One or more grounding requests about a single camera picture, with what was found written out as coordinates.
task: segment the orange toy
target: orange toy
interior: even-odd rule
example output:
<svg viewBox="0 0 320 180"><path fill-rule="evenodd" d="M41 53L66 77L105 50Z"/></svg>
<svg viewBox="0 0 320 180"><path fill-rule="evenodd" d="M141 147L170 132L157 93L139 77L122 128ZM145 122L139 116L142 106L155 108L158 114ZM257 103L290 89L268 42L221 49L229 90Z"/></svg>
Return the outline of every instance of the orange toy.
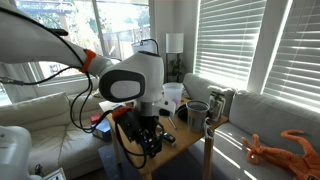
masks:
<svg viewBox="0 0 320 180"><path fill-rule="evenodd" d="M259 144L259 136L254 134L252 135L253 145L242 137L243 144L251 149L247 154L248 160L258 165L260 163L259 157L262 157L272 164L294 172L296 174L295 180L320 180L320 156L306 139L291 135L294 133L302 134L303 131L286 130L281 133L281 136L299 143L305 153L303 157L283 149L262 146Z"/></svg>

